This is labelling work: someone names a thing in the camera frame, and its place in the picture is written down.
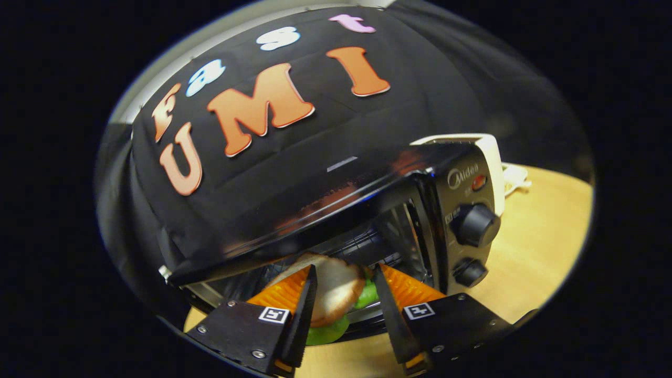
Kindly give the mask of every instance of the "wooden table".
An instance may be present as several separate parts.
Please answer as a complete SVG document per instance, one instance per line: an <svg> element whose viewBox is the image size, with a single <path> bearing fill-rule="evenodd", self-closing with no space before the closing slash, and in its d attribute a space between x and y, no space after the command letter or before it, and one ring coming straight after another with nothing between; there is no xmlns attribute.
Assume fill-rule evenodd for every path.
<svg viewBox="0 0 672 378"><path fill-rule="evenodd" d="M593 188L576 178L525 168L529 189L505 201L502 224L487 261L488 275L467 293L509 323L540 308L559 289L582 250L593 209ZM184 331L205 314L192 309ZM307 346L296 378L404 377L387 334Z"/></svg>

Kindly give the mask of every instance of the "black metal bracket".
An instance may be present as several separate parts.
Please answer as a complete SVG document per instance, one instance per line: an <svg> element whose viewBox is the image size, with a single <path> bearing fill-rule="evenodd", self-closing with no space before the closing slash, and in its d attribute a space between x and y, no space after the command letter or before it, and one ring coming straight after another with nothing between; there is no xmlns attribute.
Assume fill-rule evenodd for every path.
<svg viewBox="0 0 672 378"><path fill-rule="evenodd" d="M496 342L515 329L464 293L404 307L402 316L425 352L425 363L439 371L461 355Z"/></svg>
<svg viewBox="0 0 672 378"><path fill-rule="evenodd" d="M399 313L380 267L374 270L374 282L394 355L408 377L445 371L461 355L504 338L534 313L511 325L464 293L406 306ZM407 367L418 354L424 361Z"/></svg>
<svg viewBox="0 0 672 378"><path fill-rule="evenodd" d="M288 309L228 301L187 335L234 363L291 378L301 365L316 292L311 266L293 316Z"/></svg>

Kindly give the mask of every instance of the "midea logo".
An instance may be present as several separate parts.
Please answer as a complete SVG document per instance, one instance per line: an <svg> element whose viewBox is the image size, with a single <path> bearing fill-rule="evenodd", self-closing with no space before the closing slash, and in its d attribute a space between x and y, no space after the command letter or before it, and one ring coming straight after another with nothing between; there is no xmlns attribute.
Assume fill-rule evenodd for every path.
<svg viewBox="0 0 672 378"><path fill-rule="evenodd" d="M448 172L448 188L457 189L464 180L473 176L476 172L478 172L478 164L467 167L462 171L457 168L451 169Z"/></svg>

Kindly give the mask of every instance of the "screw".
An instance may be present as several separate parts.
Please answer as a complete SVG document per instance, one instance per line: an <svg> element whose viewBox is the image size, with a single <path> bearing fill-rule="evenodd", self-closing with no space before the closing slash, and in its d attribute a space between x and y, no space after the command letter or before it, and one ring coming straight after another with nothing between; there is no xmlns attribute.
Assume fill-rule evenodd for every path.
<svg viewBox="0 0 672 378"><path fill-rule="evenodd" d="M262 352L261 350L253 350L252 355L255 358L265 358L266 357L266 353Z"/></svg>

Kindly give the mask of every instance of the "oven control knob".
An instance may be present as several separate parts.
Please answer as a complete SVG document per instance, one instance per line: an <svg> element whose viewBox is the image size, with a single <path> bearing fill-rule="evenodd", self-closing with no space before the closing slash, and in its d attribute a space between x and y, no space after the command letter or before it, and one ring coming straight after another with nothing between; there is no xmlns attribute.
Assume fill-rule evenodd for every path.
<svg viewBox="0 0 672 378"><path fill-rule="evenodd" d="M461 261L457 269L453 271L455 282L466 287L473 287L482 281L488 274L488 270L480 260L465 259Z"/></svg>
<svg viewBox="0 0 672 378"><path fill-rule="evenodd" d="M484 204L460 207L459 215L451 222L458 243L483 247L492 242L499 231L501 221Z"/></svg>

